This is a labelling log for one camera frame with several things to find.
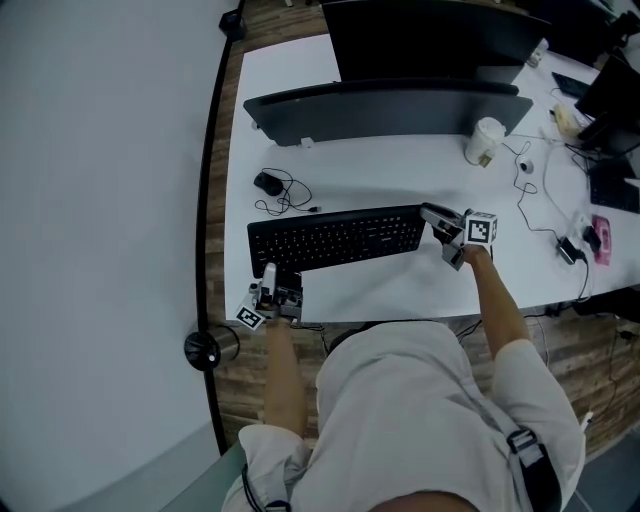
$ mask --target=hand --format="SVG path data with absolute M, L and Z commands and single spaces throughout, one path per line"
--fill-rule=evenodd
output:
M 473 266 L 476 260 L 483 254 L 488 254 L 487 250 L 481 245 L 467 244 L 463 247 L 464 261 Z

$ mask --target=white desk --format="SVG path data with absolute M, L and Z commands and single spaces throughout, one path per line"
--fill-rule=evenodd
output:
M 553 54 L 540 67 L 525 66 L 514 82 L 534 106 L 514 134 L 539 136 L 538 127 L 559 138 L 548 110 L 557 100 L 550 72 L 558 71 L 590 83 L 597 72 Z M 513 179 L 514 156 L 502 147 L 488 168 L 469 165 L 464 138 L 457 136 L 394 136 L 316 144 L 313 148 L 281 148 L 262 132 L 242 104 L 249 98 L 339 80 L 328 35 L 263 48 L 244 56 L 234 113 L 227 181 L 225 225 L 226 316 L 232 319 L 253 282 L 246 226 L 270 220 L 254 202 L 275 206 L 253 179 L 262 167 L 288 170 L 313 192 L 309 204 L 323 213 L 429 201 L 464 212 L 467 208 L 499 216 L 494 244 L 495 263 L 521 308 L 576 299 L 585 279 L 582 262 L 569 266 L 554 250 L 550 233 L 531 233 L 516 208 L 521 192 Z M 568 105 L 572 101 L 554 94 Z M 549 146 L 539 139 L 510 136 L 506 143 L 519 151 L 531 141 L 527 156 L 534 174 L 521 175 L 540 193 L 526 196 L 522 206 L 532 227 L 567 230 L 564 219 L 542 192 L 541 177 Z M 559 147 L 552 150 L 547 188 L 568 217 L 580 210 L 599 213 L 611 223 L 613 255 L 610 267 L 590 258 L 587 293 L 603 293 L 640 282 L 640 216 L 589 204 L 584 174 Z M 292 189 L 292 200 L 304 192 Z M 285 217 L 301 214 L 290 210 Z M 455 272 L 441 259 L 441 246 L 425 227 L 420 248 L 411 253 L 303 273 L 305 322 L 393 320 L 466 315 L 479 312 L 473 276 L 465 266 Z

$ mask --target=white wall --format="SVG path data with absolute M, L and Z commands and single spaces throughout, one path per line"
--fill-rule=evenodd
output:
M 182 343 L 234 6 L 0 9 L 0 497 L 15 512 L 84 498 L 210 422 Z

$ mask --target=black mouse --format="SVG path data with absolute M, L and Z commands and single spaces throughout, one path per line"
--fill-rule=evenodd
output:
M 282 181 L 278 178 L 267 174 L 266 172 L 261 172 L 256 176 L 256 179 L 253 180 L 253 184 L 264 190 L 270 196 L 277 196 L 282 192 L 284 188 L 282 185 Z

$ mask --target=white cup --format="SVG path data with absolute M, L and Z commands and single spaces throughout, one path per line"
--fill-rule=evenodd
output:
M 464 150 L 464 156 L 472 165 L 486 167 L 502 144 L 507 129 L 493 117 L 483 117 L 476 123 L 473 135 Z

